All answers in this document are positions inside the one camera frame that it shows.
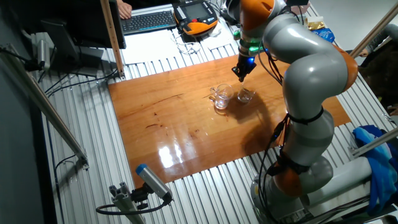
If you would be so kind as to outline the operator hand at keyboard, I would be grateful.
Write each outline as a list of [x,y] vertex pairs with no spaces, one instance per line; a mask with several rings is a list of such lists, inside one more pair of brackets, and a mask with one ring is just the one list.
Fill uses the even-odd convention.
[[117,0],[118,11],[121,19],[130,19],[132,6],[123,0]]

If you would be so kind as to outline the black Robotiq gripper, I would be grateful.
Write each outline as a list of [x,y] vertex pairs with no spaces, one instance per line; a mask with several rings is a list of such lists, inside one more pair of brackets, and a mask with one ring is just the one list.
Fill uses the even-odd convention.
[[236,66],[232,68],[232,71],[238,77],[240,82],[246,82],[252,77],[252,70],[256,67],[256,65],[255,57],[239,55],[238,62]]

